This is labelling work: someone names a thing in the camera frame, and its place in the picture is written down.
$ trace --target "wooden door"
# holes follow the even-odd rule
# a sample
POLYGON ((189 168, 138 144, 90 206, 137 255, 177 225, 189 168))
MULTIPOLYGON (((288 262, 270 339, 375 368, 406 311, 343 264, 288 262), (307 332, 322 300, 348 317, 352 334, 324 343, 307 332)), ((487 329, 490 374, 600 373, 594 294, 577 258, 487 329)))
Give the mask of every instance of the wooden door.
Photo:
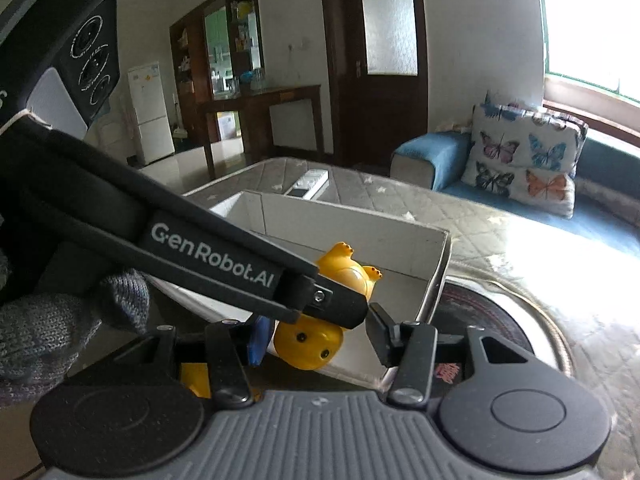
POLYGON ((424 1, 322 2, 338 162, 389 168, 400 144, 426 133, 424 1))

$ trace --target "white refrigerator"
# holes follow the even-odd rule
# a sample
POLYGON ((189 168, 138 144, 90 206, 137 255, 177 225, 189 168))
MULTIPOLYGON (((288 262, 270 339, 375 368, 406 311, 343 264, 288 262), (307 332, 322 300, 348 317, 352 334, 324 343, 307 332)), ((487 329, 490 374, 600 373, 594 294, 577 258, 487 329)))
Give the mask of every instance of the white refrigerator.
POLYGON ((162 93, 160 66, 153 63, 129 70, 129 89, 136 122, 134 139, 138 160, 147 166, 175 153, 162 93))

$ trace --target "bright window light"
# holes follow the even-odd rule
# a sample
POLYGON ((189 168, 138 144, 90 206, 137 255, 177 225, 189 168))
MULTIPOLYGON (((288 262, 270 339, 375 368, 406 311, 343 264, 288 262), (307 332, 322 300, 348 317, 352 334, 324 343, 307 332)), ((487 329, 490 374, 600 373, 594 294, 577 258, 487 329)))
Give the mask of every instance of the bright window light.
POLYGON ((546 71, 640 101, 640 0, 544 0, 546 71))

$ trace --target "sofa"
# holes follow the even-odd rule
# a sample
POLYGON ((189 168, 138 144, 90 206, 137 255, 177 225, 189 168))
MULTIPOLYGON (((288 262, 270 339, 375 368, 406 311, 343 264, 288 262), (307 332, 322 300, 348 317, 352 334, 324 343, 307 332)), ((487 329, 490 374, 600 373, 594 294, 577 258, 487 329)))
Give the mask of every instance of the sofa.
POLYGON ((571 219, 461 182, 470 149, 469 133, 426 134, 396 150, 391 177, 542 222, 640 258, 640 150, 637 148, 589 130, 577 165, 571 219), (623 203, 626 210, 620 214, 611 206, 612 202, 623 203))

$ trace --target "white remote control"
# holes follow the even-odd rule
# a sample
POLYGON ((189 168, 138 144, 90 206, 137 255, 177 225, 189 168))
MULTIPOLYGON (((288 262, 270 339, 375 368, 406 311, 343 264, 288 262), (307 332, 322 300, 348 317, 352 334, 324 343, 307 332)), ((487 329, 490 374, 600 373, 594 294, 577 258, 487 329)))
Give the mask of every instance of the white remote control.
POLYGON ((327 170, 309 170, 289 188, 285 195, 311 200, 328 180, 327 170))

